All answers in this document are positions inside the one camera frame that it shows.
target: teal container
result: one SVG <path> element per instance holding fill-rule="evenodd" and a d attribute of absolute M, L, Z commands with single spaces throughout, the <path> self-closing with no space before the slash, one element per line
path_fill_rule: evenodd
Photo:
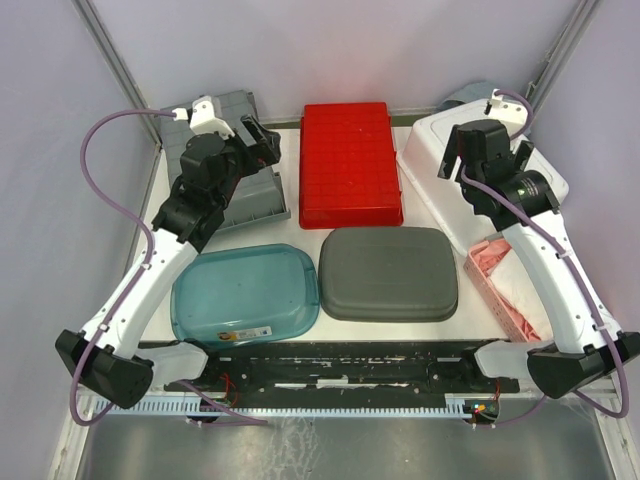
<path fill-rule="evenodd" d="M 313 262 L 290 245 L 200 255 L 171 292 L 175 336 L 217 349 L 297 337 L 319 311 Z"/>

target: gray container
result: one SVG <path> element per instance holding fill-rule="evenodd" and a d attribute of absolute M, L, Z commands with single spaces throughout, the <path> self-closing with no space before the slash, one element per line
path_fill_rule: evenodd
<path fill-rule="evenodd" d="M 318 279 L 322 307 L 339 320 L 441 322 L 458 307 L 451 244 L 432 228 L 334 230 Z"/>
<path fill-rule="evenodd" d="M 240 118 L 253 115 L 258 118 L 253 94 L 244 90 L 212 97 L 216 116 L 226 121 L 247 146 L 255 143 L 251 134 L 244 127 Z M 191 103 L 183 103 L 167 107 L 191 108 Z M 173 185 L 176 178 L 182 174 L 180 157 L 185 150 L 187 141 L 194 136 L 187 122 L 175 122 L 168 117 L 160 118 L 160 135 L 167 157 L 169 185 Z M 282 191 L 280 175 L 267 167 L 255 175 L 240 180 L 236 191 L 224 212 L 224 223 L 218 233 L 231 231 L 249 224 L 267 223 L 291 218 Z"/>

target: pink basket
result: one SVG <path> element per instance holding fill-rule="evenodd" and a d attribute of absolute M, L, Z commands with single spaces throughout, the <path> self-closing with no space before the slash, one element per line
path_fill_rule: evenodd
<path fill-rule="evenodd" d="M 538 342 L 540 337 L 533 327 L 502 299 L 488 278 L 488 272 L 509 250 L 511 247 L 504 239 L 482 242 L 469 249 L 464 270 L 512 342 Z"/>

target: white container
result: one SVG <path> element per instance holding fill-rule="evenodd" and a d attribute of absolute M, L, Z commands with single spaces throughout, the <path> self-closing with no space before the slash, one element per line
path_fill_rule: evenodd
<path fill-rule="evenodd" d="M 427 205 L 442 231 L 449 237 L 460 255 L 467 256 L 471 247 L 495 233 L 491 221 L 473 214 L 473 207 L 462 197 L 460 184 L 455 178 L 459 163 L 450 180 L 438 178 L 445 147 L 451 128 L 484 115 L 486 100 L 478 100 L 445 112 L 418 120 L 411 129 L 407 145 L 398 152 L 398 163 L 407 175 L 422 201 Z M 521 139 L 511 142 L 515 149 Z M 569 185 L 536 148 L 525 170 L 537 170 L 549 182 L 551 190 L 562 203 L 569 193 Z"/>

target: gray crate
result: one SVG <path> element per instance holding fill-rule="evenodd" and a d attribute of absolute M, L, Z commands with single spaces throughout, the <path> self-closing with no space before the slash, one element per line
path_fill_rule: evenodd
<path fill-rule="evenodd" d="M 258 118 L 253 94 L 238 90 L 212 97 L 211 100 L 216 117 L 224 119 L 231 128 L 236 130 L 244 143 L 248 146 L 253 145 L 255 143 L 253 137 L 240 121 L 244 115 L 253 115 Z M 166 109 L 191 108 L 191 106 L 189 102 Z M 193 132 L 187 122 L 174 122 L 170 118 L 161 117 L 160 135 L 167 156 L 169 185 L 173 185 L 182 173 L 180 156 L 184 152 L 187 141 L 193 137 Z M 218 232 L 235 230 L 249 224 L 286 220 L 290 217 L 291 212 L 287 209 L 282 193 L 280 175 L 275 173 L 273 168 L 267 167 L 240 181 L 229 207 L 224 212 L 225 221 Z"/>

